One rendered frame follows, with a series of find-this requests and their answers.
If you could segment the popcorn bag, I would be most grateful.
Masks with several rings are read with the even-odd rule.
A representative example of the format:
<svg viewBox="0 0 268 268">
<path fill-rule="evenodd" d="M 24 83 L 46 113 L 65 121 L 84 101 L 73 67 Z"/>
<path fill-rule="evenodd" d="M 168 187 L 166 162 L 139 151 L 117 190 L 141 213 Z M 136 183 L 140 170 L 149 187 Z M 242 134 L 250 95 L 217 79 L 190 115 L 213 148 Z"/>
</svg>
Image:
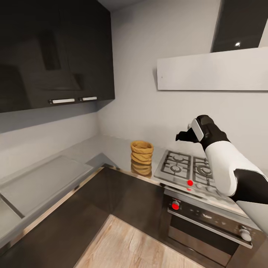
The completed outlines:
<svg viewBox="0 0 268 268">
<path fill-rule="evenodd" d="M 131 143 L 131 158 L 140 164 L 149 165 L 152 163 L 154 147 L 145 141 L 134 141 Z"/>
</svg>

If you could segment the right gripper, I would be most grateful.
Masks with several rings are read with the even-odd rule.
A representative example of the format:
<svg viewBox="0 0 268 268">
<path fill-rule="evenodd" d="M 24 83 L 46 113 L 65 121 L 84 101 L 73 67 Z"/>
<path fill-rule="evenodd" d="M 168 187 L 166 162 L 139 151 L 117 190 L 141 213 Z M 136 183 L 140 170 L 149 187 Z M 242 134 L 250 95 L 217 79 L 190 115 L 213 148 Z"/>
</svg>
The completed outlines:
<svg viewBox="0 0 268 268">
<path fill-rule="evenodd" d="M 185 131 L 180 131 L 179 134 L 176 135 L 176 141 L 189 141 L 189 142 L 193 142 L 193 143 L 199 143 L 199 140 L 197 139 L 197 137 L 192 137 L 189 134 L 189 130 L 187 132 Z"/>
</svg>

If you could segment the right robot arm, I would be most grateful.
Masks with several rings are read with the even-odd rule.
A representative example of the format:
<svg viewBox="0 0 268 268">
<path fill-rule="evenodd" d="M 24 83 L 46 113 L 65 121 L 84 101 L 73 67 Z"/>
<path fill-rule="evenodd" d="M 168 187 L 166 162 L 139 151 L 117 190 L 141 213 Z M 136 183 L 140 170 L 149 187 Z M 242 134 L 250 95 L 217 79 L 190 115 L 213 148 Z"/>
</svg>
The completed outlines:
<svg viewBox="0 0 268 268">
<path fill-rule="evenodd" d="M 209 116 L 199 116 L 180 131 L 176 141 L 200 143 L 217 192 L 230 197 L 268 236 L 268 178 L 227 138 Z"/>
</svg>

